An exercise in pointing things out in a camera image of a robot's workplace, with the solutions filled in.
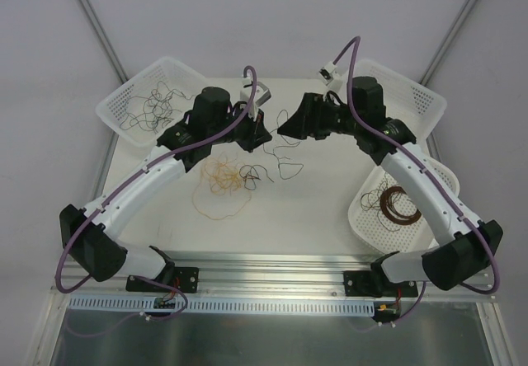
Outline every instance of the white tabletop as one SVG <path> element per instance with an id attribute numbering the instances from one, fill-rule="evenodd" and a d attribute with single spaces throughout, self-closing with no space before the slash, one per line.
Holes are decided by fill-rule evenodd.
<path id="1" fill-rule="evenodd" d="M 268 131 L 276 128 L 280 110 L 292 115 L 305 92 L 322 92 L 318 80 L 259 79 L 270 89 L 272 98 L 264 106 Z M 238 99 L 239 79 L 212 79 L 211 82 Z M 280 138 L 266 146 L 271 150 Z M 351 136 L 332 134 L 323 141 L 307 139 L 297 148 L 281 149 L 292 162 L 304 164 L 294 178 L 279 177 L 276 159 L 262 147 L 244 152 L 236 143 L 216 145 L 212 157 L 237 158 L 238 163 L 261 164 L 274 182 L 258 181 L 251 192 L 239 190 L 229 196 L 214 195 L 208 184 L 195 193 L 197 206 L 217 217 L 234 212 L 251 195 L 244 208 L 223 220 L 210 220 L 198 213 L 192 195 L 200 182 L 200 163 L 180 180 L 153 197 L 130 221 L 120 239 L 154 245 L 165 251 L 212 251 L 286 255 L 363 255 L 372 251 L 351 232 L 347 210 L 374 163 L 356 146 Z M 119 139 L 112 159 L 106 188 L 134 169 L 148 153 Z"/>

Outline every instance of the black mounting bracket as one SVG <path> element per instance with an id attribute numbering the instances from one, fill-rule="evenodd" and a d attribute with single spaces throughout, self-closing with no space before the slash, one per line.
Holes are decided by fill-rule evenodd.
<path id="1" fill-rule="evenodd" d="M 196 293 L 198 291 L 200 270 L 197 267 L 176 266 L 166 253 L 155 246 L 150 248 L 154 249 L 165 260 L 165 267 L 153 281 L 178 288 L 183 293 Z M 125 289 L 127 292 L 168 292 L 168 290 L 163 290 L 159 286 L 149 284 L 133 275 L 126 280 Z"/>
<path id="2" fill-rule="evenodd" d="M 180 289 L 183 293 L 196 293 L 198 290 L 198 274 L 199 270 L 197 267 L 176 267 L 173 271 L 171 280 L 167 285 L 174 286 L 175 288 Z M 160 293 L 163 292 L 163 289 L 148 284 L 141 279 L 136 279 L 131 275 L 126 280 L 126 291 Z"/>
<path id="3" fill-rule="evenodd" d="M 343 271 L 345 295 L 351 298 L 396 298 L 398 295 L 402 298 L 418 297 L 418 289 L 414 281 L 398 284 L 384 282 L 383 286 L 372 290 L 373 275 L 371 270 Z"/>

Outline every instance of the white wall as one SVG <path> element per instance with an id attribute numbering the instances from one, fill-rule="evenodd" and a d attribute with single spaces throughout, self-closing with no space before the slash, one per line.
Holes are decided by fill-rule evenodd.
<path id="1" fill-rule="evenodd" d="M 0 0 L 0 364 L 22 364 L 60 254 L 59 211 L 92 190 L 118 86 L 75 0 Z"/>
<path id="2" fill-rule="evenodd" d="M 461 198 L 504 228 L 501 310 L 528 364 L 528 0 L 483 0 L 431 88 L 448 101 L 436 134 Z"/>
<path id="3" fill-rule="evenodd" d="M 307 77 L 356 34 L 361 55 L 411 78 L 464 0 L 91 0 L 127 73 L 172 55 L 207 77 Z"/>

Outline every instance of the orange wire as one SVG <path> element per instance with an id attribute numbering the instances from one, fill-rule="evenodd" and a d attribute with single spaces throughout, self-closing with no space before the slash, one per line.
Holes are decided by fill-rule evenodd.
<path id="1" fill-rule="evenodd" d="M 241 163 L 235 164 L 235 161 L 236 158 L 229 160 L 227 155 L 222 153 L 218 158 L 209 157 L 202 163 L 200 168 L 200 182 L 194 189 L 191 198 L 192 204 L 199 214 L 202 214 L 211 220 L 223 220 L 237 215 L 249 203 L 252 195 L 251 191 L 248 190 L 249 197 L 244 204 L 235 213 L 230 213 L 221 218 L 208 215 L 196 205 L 196 192 L 204 181 L 209 182 L 210 191 L 214 195 L 231 195 L 233 192 L 244 188 L 244 179 L 240 176 L 238 167 Z"/>

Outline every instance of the white mesh basket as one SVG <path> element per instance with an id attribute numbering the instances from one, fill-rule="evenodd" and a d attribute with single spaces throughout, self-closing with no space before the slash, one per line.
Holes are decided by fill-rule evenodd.
<path id="1" fill-rule="evenodd" d="M 359 61 L 354 76 L 376 78 L 383 87 L 387 116 L 402 120 L 419 143 L 435 128 L 447 107 L 444 97 L 375 61 Z"/>
<path id="2" fill-rule="evenodd" d="M 192 108 L 193 96 L 207 86 L 205 77 L 194 69 L 163 57 L 101 101 L 96 113 L 121 137 L 143 147 L 182 119 Z"/>
<path id="3" fill-rule="evenodd" d="M 458 195 L 460 184 L 455 174 L 431 157 L 428 157 L 428 162 L 453 193 Z M 394 178 L 387 174 L 382 167 L 376 167 L 352 201 L 348 209 L 348 220 L 352 232 L 367 245 L 383 254 L 394 251 L 410 252 L 427 249 L 434 237 L 424 217 L 410 226 L 399 226 L 390 222 L 383 213 L 375 209 L 365 211 L 361 207 L 361 196 L 371 190 L 378 189 L 384 179 L 387 180 L 388 187 L 397 185 Z M 413 214 L 416 211 L 416 206 L 404 196 L 396 204 L 396 209 L 402 214 Z"/>

